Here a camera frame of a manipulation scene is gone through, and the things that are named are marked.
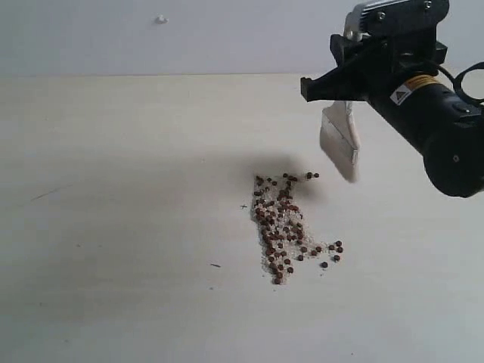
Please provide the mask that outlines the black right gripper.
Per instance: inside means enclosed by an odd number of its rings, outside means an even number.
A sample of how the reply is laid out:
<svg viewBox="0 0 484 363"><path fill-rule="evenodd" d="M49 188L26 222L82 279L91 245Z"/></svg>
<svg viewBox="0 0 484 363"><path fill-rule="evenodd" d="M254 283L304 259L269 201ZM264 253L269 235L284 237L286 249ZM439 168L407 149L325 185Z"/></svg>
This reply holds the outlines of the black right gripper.
<svg viewBox="0 0 484 363"><path fill-rule="evenodd" d="M397 36L364 35L360 41L333 34L330 52L336 67L317 79L303 77L300 92L307 102L403 102L409 95L437 85L439 46L435 33Z"/></svg>

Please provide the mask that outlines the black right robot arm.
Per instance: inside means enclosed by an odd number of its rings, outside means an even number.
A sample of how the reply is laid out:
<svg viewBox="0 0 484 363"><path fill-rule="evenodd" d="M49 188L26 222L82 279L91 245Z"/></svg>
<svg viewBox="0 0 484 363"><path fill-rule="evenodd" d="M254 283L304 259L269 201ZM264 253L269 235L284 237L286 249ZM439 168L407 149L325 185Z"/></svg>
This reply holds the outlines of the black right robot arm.
<svg viewBox="0 0 484 363"><path fill-rule="evenodd" d="M346 180L356 180L360 150L353 104L365 102L422 156L441 193L468 198L483 190L483 109L436 79L443 45L425 58L396 39L334 34L330 47L337 67L302 78L300 89L308 102L331 102L322 110L320 147Z"/></svg>

